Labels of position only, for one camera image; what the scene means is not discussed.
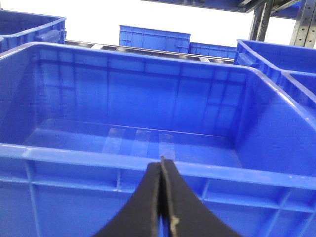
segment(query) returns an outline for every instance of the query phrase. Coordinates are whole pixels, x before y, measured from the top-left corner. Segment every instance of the crate floor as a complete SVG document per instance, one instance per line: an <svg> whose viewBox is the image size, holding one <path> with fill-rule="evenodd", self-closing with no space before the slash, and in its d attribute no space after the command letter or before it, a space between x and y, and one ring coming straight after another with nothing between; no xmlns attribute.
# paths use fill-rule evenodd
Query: crate floor
<svg viewBox="0 0 316 237"><path fill-rule="evenodd" d="M241 167L224 137L60 119L45 120L24 145Z"/></svg>

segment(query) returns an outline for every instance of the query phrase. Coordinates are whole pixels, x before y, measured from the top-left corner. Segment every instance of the white wall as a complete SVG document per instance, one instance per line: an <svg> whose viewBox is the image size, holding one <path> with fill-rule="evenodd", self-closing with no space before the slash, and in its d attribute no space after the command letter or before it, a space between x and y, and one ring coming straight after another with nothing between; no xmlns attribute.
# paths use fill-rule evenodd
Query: white wall
<svg viewBox="0 0 316 237"><path fill-rule="evenodd" d="M1 0L5 10L64 16L67 39L119 43L119 25L191 34L191 41L236 46L253 13L241 14L141 0ZM266 42L289 44L294 20L271 18Z"/></svg>

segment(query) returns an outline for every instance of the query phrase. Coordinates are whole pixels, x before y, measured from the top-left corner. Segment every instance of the perforated metal post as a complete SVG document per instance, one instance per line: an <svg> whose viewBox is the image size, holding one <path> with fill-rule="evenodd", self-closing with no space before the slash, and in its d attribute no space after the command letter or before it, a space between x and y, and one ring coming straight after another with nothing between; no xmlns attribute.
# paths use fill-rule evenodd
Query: perforated metal post
<svg viewBox="0 0 316 237"><path fill-rule="evenodd" d="M273 3L274 0L267 0L255 8L249 34L250 40L264 41Z"/></svg>
<svg viewBox="0 0 316 237"><path fill-rule="evenodd" d="M291 45L313 48L316 40L316 0L302 0Z"/></svg>

